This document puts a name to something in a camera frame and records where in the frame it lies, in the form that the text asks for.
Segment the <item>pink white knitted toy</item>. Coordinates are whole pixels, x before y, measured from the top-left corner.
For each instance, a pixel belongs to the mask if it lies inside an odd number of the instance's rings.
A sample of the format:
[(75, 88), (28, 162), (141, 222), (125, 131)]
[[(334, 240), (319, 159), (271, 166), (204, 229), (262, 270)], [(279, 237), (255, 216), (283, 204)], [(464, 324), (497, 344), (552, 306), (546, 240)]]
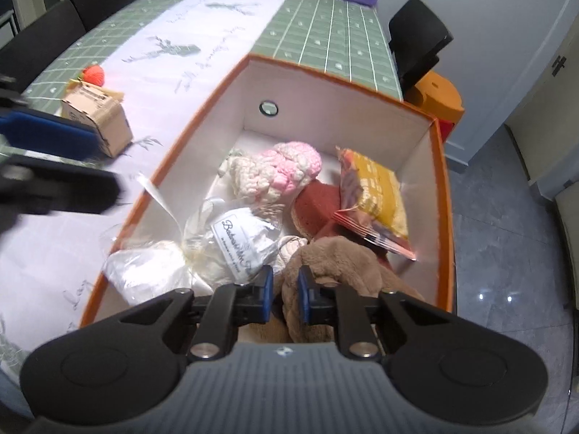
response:
[(302, 190), (321, 173), (323, 161), (311, 145), (283, 142), (259, 153), (233, 150), (219, 168), (227, 174), (237, 199), (274, 204)]

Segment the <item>yellow snack packet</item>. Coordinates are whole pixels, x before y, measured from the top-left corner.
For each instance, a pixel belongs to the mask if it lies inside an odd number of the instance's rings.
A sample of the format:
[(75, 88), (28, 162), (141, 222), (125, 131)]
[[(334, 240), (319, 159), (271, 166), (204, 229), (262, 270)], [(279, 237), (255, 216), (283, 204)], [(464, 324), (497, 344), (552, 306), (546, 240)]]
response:
[(397, 175), (354, 150), (339, 148), (337, 154), (339, 208), (333, 219), (367, 242), (415, 261)]

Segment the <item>black chair near left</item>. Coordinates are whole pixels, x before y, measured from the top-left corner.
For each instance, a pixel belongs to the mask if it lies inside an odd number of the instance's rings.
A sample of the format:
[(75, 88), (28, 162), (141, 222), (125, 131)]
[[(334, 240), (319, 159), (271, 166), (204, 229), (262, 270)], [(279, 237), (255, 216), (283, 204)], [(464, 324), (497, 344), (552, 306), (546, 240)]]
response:
[(84, 25), (70, 0), (65, 0), (22, 30), (1, 49), (1, 76), (23, 93), (29, 84), (73, 43), (85, 35)]

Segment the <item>orange crochet strawberry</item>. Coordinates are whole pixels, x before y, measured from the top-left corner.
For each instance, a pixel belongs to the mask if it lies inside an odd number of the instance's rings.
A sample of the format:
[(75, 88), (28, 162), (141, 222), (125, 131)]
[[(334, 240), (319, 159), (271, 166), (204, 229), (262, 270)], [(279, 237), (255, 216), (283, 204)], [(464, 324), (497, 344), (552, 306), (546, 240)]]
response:
[(104, 69), (99, 65), (91, 65), (84, 68), (76, 77), (72, 78), (73, 81), (82, 81), (98, 87), (102, 87), (105, 83), (105, 72)]

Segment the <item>red round cushion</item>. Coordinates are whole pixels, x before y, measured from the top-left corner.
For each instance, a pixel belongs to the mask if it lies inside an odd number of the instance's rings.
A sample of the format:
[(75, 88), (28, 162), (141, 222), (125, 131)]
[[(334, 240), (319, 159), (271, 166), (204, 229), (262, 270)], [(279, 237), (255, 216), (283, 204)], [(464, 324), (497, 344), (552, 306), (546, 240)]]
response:
[(291, 205), (291, 221), (297, 232), (313, 239), (339, 210), (339, 187), (312, 180)]

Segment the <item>brown plush toy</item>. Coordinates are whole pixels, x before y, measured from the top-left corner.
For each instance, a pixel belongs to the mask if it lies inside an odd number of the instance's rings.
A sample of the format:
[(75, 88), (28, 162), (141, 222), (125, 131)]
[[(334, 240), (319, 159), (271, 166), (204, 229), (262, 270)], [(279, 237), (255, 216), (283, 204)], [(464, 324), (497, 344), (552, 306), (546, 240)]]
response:
[(297, 277), (306, 265), (320, 285), (335, 282), (352, 287), (359, 295), (376, 297), (383, 290), (400, 291), (418, 300), (422, 296), (393, 271), (381, 265), (369, 249), (344, 237), (324, 237), (297, 249), (286, 266), (274, 274), (273, 293), (282, 299), (282, 314), (265, 324), (240, 329), (240, 340), (248, 343), (325, 343), (334, 340), (327, 325), (307, 326), (300, 322)]

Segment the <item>orange stool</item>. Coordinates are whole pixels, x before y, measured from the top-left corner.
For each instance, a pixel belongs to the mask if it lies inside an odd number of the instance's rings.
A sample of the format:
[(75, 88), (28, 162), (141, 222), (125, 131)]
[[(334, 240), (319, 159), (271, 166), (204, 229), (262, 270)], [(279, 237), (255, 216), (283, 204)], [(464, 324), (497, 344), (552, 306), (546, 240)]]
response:
[(465, 109), (455, 86), (434, 71), (425, 74), (407, 93), (404, 100), (439, 120), (441, 139), (445, 142), (460, 122)]

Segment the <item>wooden speaker box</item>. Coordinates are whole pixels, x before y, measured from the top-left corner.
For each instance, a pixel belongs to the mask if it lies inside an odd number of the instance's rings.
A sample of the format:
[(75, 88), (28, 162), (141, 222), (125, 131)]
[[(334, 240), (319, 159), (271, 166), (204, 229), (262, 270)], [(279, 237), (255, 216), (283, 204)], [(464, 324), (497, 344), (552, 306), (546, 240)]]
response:
[(121, 102), (98, 87), (80, 83), (69, 90), (61, 100), (61, 114), (93, 128), (109, 158), (118, 157), (134, 138)]

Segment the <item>black chair right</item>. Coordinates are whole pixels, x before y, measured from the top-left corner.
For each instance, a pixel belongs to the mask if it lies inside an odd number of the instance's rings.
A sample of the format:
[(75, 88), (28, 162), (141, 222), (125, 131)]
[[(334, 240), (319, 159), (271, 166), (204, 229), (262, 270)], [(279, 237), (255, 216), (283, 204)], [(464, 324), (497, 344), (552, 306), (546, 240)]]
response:
[(390, 19), (390, 52), (397, 64), (403, 95), (440, 61), (453, 40), (443, 21), (422, 1), (408, 0)]

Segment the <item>orange storage box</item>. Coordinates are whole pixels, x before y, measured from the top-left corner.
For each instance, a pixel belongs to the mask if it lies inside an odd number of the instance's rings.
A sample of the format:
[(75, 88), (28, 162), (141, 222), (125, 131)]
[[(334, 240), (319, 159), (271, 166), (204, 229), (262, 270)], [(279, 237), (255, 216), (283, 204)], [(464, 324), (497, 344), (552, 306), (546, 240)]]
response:
[(451, 194), (441, 127), (316, 69), (245, 57), (151, 176), (89, 297), (90, 325), (177, 287), (211, 295), (274, 269), (281, 315), (249, 343), (321, 342), (297, 317), (297, 268), (364, 296), (453, 306)]

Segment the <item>clear plastic bag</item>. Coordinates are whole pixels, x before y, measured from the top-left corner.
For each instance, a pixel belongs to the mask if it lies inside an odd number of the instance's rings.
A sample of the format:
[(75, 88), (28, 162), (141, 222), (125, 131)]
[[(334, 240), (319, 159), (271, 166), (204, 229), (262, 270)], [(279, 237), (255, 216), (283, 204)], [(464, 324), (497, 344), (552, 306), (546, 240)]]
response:
[(210, 296), (226, 284), (245, 286), (276, 260), (283, 204), (204, 200), (178, 227), (178, 241), (128, 245), (108, 257), (103, 273), (131, 306), (179, 288)]

